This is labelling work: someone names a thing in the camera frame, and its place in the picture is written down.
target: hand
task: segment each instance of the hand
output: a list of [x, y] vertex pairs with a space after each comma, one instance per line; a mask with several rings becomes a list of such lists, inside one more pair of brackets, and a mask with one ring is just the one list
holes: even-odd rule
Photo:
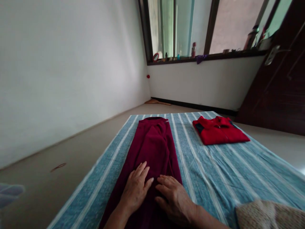
[[166, 212], [167, 216], [173, 222], [180, 226], [191, 226], [193, 216], [196, 214], [196, 204], [189, 198], [184, 187], [173, 177], [160, 175], [156, 186], [168, 200], [168, 203], [162, 197], [156, 197], [156, 202]]
[[149, 170], [149, 167], [145, 167], [146, 164], [147, 162], [141, 163], [136, 170], [131, 172], [118, 205], [124, 208], [129, 216], [139, 209], [153, 183], [153, 178], [145, 183]]

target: folded maroon sweater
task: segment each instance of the folded maroon sweater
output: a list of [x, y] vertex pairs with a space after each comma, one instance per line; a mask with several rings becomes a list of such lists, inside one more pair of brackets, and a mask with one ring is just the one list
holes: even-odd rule
[[209, 120], [201, 116], [193, 121], [193, 126], [205, 145], [250, 141], [240, 129], [233, 125], [230, 118], [217, 116]]
[[100, 229], [118, 205], [129, 174], [145, 161], [150, 167], [145, 182], [152, 177], [154, 182], [143, 204], [129, 218], [125, 228], [178, 228], [154, 200], [156, 196], [161, 196], [155, 189], [160, 174], [172, 176], [182, 184], [172, 132], [168, 119], [151, 117], [139, 121], [126, 161], [103, 214]]

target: floor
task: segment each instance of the floor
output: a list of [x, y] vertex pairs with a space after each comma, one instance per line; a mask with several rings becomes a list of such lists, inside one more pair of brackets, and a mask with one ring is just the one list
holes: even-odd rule
[[[144, 104], [0, 171], [0, 183], [26, 192], [3, 213], [3, 228], [46, 228], [130, 115], [195, 112], [179, 106]], [[305, 174], [305, 137], [238, 124]], [[66, 163], [54, 172], [56, 166]]]

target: shirt collar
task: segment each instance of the shirt collar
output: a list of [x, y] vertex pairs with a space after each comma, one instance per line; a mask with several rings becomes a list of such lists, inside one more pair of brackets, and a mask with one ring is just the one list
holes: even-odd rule
[[230, 127], [230, 119], [224, 118], [220, 116], [216, 116], [214, 119], [205, 119], [204, 117], [200, 116], [198, 122], [205, 128], [210, 129], [211, 127]]

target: door handle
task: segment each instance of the door handle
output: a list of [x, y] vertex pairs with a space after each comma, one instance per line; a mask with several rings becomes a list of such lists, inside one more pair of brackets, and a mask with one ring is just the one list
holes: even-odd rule
[[289, 52], [290, 49], [280, 49], [280, 45], [276, 45], [272, 48], [267, 60], [265, 61], [265, 66], [270, 65], [275, 57], [275, 55], [279, 52]]

